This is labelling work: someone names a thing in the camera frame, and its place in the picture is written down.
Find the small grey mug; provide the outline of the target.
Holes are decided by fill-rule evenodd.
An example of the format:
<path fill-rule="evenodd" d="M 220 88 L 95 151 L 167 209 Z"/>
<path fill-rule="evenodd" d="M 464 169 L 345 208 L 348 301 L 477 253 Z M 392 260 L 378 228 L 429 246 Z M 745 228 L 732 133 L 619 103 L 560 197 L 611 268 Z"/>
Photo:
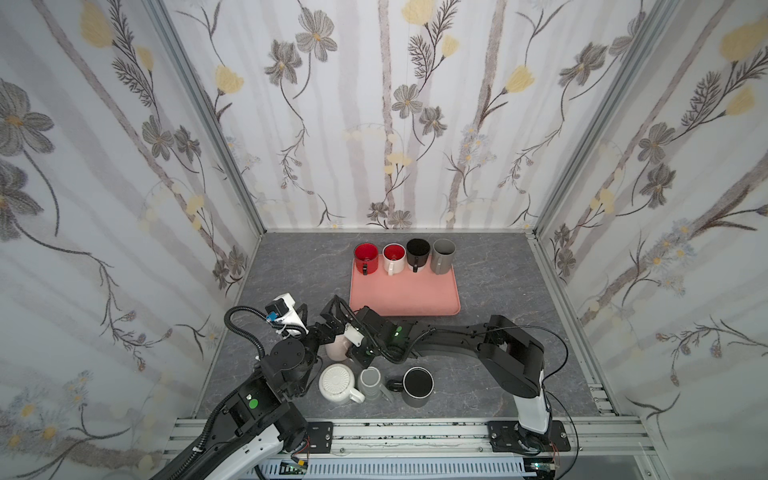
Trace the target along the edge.
<path fill-rule="evenodd" d="M 394 401 L 394 396 L 385 384 L 382 373 L 374 366 L 362 370 L 357 379 L 357 389 L 364 395 L 366 401 L 375 401 L 384 398 L 388 402 Z"/>

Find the pale pink mug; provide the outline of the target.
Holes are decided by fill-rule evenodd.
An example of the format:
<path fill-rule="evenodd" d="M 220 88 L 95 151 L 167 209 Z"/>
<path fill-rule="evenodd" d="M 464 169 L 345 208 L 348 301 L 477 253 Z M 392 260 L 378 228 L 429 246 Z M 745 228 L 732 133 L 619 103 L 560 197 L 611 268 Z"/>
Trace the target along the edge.
<path fill-rule="evenodd" d="M 332 343 L 325 345 L 325 352 L 330 360 L 344 362 L 352 345 L 353 343 L 345 335 L 337 335 Z"/>

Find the pink plastic tray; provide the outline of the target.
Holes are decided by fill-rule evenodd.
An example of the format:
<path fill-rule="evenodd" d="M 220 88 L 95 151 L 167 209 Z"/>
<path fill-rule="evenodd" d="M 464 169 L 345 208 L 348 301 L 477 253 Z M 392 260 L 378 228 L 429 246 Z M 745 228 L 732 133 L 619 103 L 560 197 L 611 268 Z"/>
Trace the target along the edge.
<path fill-rule="evenodd" d="M 406 267 L 389 276 L 382 256 L 373 274 L 352 267 L 349 305 L 353 310 L 369 307 L 383 317 L 454 316 L 461 311 L 454 269 L 436 275 L 429 266 L 416 273 Z"/>

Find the black mug grey rim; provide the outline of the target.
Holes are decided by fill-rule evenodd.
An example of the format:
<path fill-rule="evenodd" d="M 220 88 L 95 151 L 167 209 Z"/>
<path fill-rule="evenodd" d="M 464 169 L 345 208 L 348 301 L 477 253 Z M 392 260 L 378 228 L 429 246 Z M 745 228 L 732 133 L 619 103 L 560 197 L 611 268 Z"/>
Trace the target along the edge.
<path fill-rule="evenodd" d="M 400 378 L 387 380 L 385 387 L 391 392 L 400 393 L 407 405 L 421 408 L 427 404 L 434 392 L 435 382 L 433 375 L 427 369 L 414 366 Z"/>

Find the red mug black handle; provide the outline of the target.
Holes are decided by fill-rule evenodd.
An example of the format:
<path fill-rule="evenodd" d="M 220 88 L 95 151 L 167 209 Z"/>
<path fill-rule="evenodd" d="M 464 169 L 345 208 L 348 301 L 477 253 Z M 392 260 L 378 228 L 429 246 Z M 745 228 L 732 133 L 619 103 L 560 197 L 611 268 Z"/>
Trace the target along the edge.
<path fill-rule="evenodd" d="M 372 275 L 379 267 L 379 249 L 373 243 L 362 243 L 354 250 L 355 269 L 363 276 Z"/>

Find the white mug red inside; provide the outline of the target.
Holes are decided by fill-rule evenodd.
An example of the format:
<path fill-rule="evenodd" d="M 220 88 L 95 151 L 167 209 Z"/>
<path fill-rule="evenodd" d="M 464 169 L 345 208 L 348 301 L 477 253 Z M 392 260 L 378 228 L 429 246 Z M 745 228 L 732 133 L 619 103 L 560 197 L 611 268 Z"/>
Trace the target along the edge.
<path fill-rule="evenodd" d="M 406 265 L 406 249 L 399 243 L 387 244 L 382 251 L 383 266 L 388 276 L 401 273 Z"/>

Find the black mug white base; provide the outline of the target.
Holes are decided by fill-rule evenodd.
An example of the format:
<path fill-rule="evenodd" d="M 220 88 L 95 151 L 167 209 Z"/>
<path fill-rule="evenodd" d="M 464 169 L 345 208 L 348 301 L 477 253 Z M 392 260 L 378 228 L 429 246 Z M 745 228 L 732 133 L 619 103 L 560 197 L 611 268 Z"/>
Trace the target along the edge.
<path fill-rule="evenodd" d="M 407 241 L 405 249 L 407 264 L 413 273 L 417 273 L 427 264 L 431 245 L 425 239 L 413 238 Z"/>

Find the tall grey mug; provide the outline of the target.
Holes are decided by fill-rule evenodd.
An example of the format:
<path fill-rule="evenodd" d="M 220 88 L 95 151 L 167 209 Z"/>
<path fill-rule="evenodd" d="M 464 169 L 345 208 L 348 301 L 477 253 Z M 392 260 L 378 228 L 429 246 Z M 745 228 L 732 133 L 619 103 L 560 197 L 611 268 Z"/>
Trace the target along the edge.
<path fill-rule="evenodd" d="M 448 274 L 453 267 L 456 245 L 449 239 L 438 239 L 432 244 L 430 268 L 435 275 Z"/>

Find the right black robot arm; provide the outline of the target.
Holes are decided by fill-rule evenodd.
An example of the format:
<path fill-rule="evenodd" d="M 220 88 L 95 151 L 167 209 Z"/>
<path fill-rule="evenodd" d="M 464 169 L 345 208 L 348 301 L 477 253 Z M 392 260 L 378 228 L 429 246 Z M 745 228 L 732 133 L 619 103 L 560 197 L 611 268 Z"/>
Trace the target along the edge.
<path fill-rule="evenodd" d="M 506 436 L 506 447 L 536 456 L 552 448 L 552 409 L 546 398 L 545 348 L 528 326 L 503 315 L 465 326 L 439 326 L 426 320 L 393 322 L 373 309 L 355 312 L 334 296 L 321 310 L 322 320 L 310 326 L 323 345 L 343 334 L 352 336 L 347 356 L 362 367 L 377 357 L 392 364 L 429 355 L 465 355 L 480 361 L 496 383 L 511 394 L 517 424 Z"/>

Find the white ribbed-base mug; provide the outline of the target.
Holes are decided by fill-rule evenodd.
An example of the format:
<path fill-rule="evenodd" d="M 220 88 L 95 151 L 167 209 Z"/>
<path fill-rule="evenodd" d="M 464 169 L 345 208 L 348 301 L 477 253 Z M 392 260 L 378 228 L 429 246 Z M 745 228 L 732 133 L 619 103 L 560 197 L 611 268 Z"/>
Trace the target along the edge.
<path fill-rule="evenodd" d="M 354 402 L 361 404 L 365 395 L 355 387 L 354 372 L 347 365 L 336 363 L 320 374 L 318 386 L 321 395 L 335 404 Z"/>

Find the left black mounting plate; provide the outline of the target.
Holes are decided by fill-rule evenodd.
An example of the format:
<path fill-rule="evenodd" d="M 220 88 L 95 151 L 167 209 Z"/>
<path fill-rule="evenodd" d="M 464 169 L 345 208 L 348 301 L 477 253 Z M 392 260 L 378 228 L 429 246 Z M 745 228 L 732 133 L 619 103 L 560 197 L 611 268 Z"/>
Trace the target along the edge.
<path fill-rule="evenodd" d="M 331 421 L 309 422 L 306 429 L 302 454 L 329 454 L 333 442 L 334 423 Z"/>

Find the black mounting plate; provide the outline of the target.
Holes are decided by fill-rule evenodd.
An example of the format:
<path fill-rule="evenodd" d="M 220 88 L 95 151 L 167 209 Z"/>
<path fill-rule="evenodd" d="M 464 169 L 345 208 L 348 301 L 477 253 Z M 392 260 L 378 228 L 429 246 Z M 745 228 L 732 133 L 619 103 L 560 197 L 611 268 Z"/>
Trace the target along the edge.
<path fill-rule="evenodd" d="M 564 424 L 559 420 L 553 420 L 544 434 L 528 431 L 518 421 L 489 421 L 487 427 L 491 448 L 496 453 L 537 456 L 572 450 Z"/>
<path fill-rule="evenodd" d="M 306 429 L 302 454 L 329 454 L 333 442 L 334 423 L 331 421 L 309 422 Z"/>

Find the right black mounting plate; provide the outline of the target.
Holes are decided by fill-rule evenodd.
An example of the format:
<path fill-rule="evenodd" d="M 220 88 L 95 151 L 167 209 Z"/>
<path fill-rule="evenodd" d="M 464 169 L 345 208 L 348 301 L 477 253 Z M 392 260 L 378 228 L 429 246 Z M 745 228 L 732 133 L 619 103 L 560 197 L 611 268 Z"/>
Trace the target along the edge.
<path fill-rule="evenodd" d="M 559 420 L 553 420 L 544 434 L 528 431 L 518 421 L 489 421 L 487 427 L 491 448 L 496 453 L 537 456 L 572 450 L 564 424 Z"/>

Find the left aluminium corner post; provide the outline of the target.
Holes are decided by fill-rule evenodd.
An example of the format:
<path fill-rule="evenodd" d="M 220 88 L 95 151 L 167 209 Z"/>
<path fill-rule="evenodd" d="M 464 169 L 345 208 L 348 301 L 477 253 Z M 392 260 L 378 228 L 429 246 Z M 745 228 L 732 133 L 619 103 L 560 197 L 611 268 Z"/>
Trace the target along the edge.
<path fill-rule="evenodd" d="M 163 1 L 144 0 L 142 4 L 150 18 L 155 32 L 169 55 L 171 63 L 180 79 L 188 100 L 191 102 L 204 130 L 213 144 L 221 166 L 232 186 L 240 205 L 245 211 L 251 229 L 261 240 L 267 233 L 259 213 L 252 201 L 250 192 L 238 169 L 238 165 L 227 145 L 220 122 L 216 117 L 213 104 L 209 101 L 204 86 L 196 73 L 194 65 L 187 55 L 182 41 L 173 25 L 168 9 Z"/>

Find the right aluminium corner post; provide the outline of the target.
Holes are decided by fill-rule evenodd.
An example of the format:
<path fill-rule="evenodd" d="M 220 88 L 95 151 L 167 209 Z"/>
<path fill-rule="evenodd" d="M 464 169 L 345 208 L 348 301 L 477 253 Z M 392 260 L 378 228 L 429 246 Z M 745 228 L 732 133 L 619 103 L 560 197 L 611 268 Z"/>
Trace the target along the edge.
<path fill-rule="evenodd" d="M 606 90 L 593 117 L 587 125 L 584 135 L 579 140 L 565 169 L 558 178 L 554 190 L 547 199 L 531 235 L 539 239 L 555 222 L 555 216 L 585 166 L 589 154 L 596 145 L 612 117 L 618 111 L 628 94 L 632 83 L 640 75 L 644 63 L 661 38 L 667 24 L 679 6 L 679 1 L 656 1 L 642 22 L 635 39 L 628 49 L 610 87 Z"/>

